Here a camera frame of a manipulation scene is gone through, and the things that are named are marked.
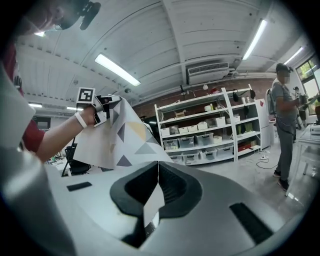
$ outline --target red sleeve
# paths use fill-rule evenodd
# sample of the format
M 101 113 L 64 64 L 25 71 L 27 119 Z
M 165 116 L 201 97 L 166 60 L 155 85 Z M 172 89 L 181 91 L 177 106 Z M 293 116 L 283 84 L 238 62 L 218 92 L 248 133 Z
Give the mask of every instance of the red sleeve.
M 39 130 L 36 122 L 31 120 L 22 137 L 25 148 L 29 151 L 37 152 L 44 135 L 45 132 Z
M 3 66 L 10 80 L 13 82 L 14 72 L 16 66 L 16 48 L 15 44 L 11 43 L 6 48 L 6 51 L 3 55 Z M 22 87 L 20 87 L 19 92 L 24 96 Z M 27 128 L 25 129 L 24 135 L 22 137 L 24 146 L 27 150 L 37 152 L 38 148 L 44 138 L 45 132 L 39 130 L 35 121 L 31 120 Z

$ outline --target gray t-shirt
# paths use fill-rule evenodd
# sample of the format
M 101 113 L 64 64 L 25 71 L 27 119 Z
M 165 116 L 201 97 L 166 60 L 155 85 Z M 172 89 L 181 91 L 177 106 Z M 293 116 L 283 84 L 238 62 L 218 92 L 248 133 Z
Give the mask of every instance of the gray t-shirt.
M 272 84 L 272 98 L 276 101 L 278 97 L 283 97 L 284 102 L 292 102 L 293 99 L 290 91 L 285 84 L 281 84 L 278 79 L 275 79 Z M 297 118 L 297 108 L 294 107 L 291 111 L 280 111 L 276 104 L 276 116 L 288 125 L 294 122 Z

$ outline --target person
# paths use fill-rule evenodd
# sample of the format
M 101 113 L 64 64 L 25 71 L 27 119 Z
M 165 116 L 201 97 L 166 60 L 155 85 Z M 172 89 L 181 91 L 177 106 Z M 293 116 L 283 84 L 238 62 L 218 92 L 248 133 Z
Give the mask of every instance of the person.
M 44 0 L 39 2 L 35 8 L 21 19 L 12 40 L 7 44 L 2 56 L 3 66 L 8 77 L 22 96 L 24 95 L 23 81 L 19 75 L 14 41 L 18 36 L 45 32 L 60 24 L 65 15 L 64 10 L 61 8 L 63 1 Z M 93 106 L 89 106 L 80 112 L 80 116 L 87 126 L 95 123 L 95 112 L 96 110 Z M 37 124 L 31 120 L 24 132 L 20 145 L 23 149 L 34 152 L 44 163 L 60 152 L 82 130 L 83 126 L 75 116 L 70 117 L 61 125 L 51 128 L 47 132 L 39 130 Z
M 289 83 L 290 70 L 282 63 L 275 68 L 276 79 L 272 83 L 271 95 L 275 101 L 276 127 L 280 140 L 281 154 L 273 176 L 279 178 L 278 184 L 286 191 L 293 155 L 293 141 L 296 134 L 297 106 L 299 99 L 293 100 L 286 84 Z

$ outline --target white ceiling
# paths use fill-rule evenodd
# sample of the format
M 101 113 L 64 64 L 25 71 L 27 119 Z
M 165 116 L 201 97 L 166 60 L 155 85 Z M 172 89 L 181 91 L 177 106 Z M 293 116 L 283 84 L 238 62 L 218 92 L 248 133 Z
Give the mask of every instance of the white ceiling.
M 274 72 L 277 62 L 308 44 L 295 19 L 277 2 L 99 2 L 101 10 L 87 30 L 79 29 L 79 20 L 65 31 L 19 38 L 17 58 L 25 97 L 47 104 L 43 113 L 68 112 L 64 109 L 75 105 L 78 87 L 95 87 L 98 94 L 117 94 L 136 104 L 185 85 L 186 67 L 207 61 L 229 62 L 239 73 Z M 251 56 L 241 61 L 261 19 L 268 21 L 267 27 Z M 100 53 L 141 84 L 134 87 L 95 63 Z

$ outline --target gray floor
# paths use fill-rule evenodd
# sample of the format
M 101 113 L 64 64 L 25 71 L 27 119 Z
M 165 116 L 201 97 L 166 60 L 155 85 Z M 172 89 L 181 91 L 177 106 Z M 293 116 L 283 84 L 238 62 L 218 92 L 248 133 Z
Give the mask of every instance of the gray floor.
M 274 145 L 267 148 L 270 153 L 268 163 L 259 163 L 264 168 L 274 167 L 279 160 L 280 144 L 275 139 Z M 293 145 L 293 159 L 290 168 L 289 182 L 293 175 L 293 168 L 296 164 L 297 144 Z M 226 161 L 224 163 L 206 164 L 195 166 L 196 168 L 213 174 L 227 177 L 249 191 L 255 193 L 267 204 L 273 207 L 286 221 L 290 220 L 297 213 L 306 210 L 319 188 L 320 171 L 313 170 L 312 166 L 303 175 L 305 163 L 300 162 L 299 171 L 292 190 L 288 197 L 277 184 L 278 179 L 273 177 L 276 168 L 262 169 L 256 166 L 262 154 L 259 152 L 239 158 L 238 162 Z

